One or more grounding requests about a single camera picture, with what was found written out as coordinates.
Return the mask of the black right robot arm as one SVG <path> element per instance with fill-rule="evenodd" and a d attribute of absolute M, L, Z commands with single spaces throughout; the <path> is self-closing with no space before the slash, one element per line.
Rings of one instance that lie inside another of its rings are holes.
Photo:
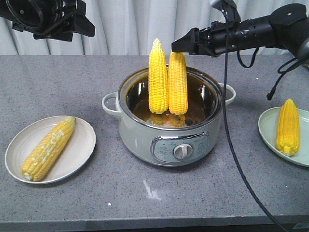
<path fill-rule="evenodd" d="M 225 52 L 266 47 L 288 50 L 298 60 L 308 60 L 309 18 L 305 5 L 284 5 L 270 15 L 245 21 L 240 20 L 231 0 L 219 1 L 214 7 L 226 11 L 227 22 L 214 21 L 208 28 L 190 29 L 171 44 L 173 52 L 217 57 Z"/>

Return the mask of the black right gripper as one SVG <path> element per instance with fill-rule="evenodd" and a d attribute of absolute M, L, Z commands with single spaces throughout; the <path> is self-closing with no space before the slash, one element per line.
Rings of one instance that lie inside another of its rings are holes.
<path fill-rule="evenodd" d="M 238 27 L 239 22 L 214 21 L 208 28 L 192 28 L 171 44 L 172 52 L 218 57 L 225 53 L 226 45 L 228 52 L 236 52 Z"/>

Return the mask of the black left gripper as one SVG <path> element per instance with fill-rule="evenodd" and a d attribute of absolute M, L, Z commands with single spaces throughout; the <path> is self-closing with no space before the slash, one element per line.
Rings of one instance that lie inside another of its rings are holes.
<path fill-rule="evenodd" d="M 30 32 L 35 40 L 71 42 L 73 33 L 95 36 L 82 0 L 2 0 L 0 16 L 12 22 L 12 29 Z"/>

